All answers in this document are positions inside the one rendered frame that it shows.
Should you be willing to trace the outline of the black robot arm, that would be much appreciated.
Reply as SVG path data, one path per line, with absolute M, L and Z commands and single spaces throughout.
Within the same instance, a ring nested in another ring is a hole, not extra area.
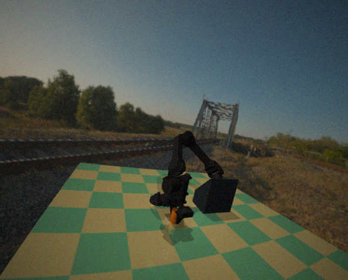
M 205 171 L 210 178 L 223 179 L 222 174 L 224 174 L 224 171 L 221 166 L 208 158 L 206 153 L 195 142 L 195 137 L 191 131 L 177 135 L 173 138 L 173 157 L 168 166 L 168 176 L 163 177 L 161 184 L 161 189 L 164 193 L 159 195 L 164 207 L 169 207 L 173 203 L 176 204 L 177 195 L 175 192 L 188 191 L 189 179 L 192 179 L 192 176 L 188 173 L 182 175 L 186 171 L 185 161 L 182 158 L 182 145 L 190 148 L 202 161 Z

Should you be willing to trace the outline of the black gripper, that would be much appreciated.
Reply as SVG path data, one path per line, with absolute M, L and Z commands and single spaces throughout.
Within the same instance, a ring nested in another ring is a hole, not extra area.
M 179 224 L 181 222 L 181 220 L 183 218 L 191 218 L 194 215 L 193 210 L 188 207 L 188 206 L 184 206 L 184 204 L 186 204 L 186 196 L 189 195 L 189 192 L 187 191 L 177 191 L 175 192 L 177 195 L 177 203 L 176 204 L 172 204 L 170 206 L 170 215 L 171 215 L 171 211 L 173 208 L 177 208 L 177 211 L 175 211 L 175 213 L 177 214 L 177 220 L 176 220 L 176 224 Z

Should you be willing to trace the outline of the orange knob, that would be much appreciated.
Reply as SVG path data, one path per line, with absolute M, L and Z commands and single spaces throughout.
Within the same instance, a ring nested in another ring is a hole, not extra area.
M 176 220 L 177 220 L 177 214 L 175 213 L 175 211 L 177 211 L 177 208 L 173 208 L 171 211 L 170 222 L 172 224 L 176 224 Z

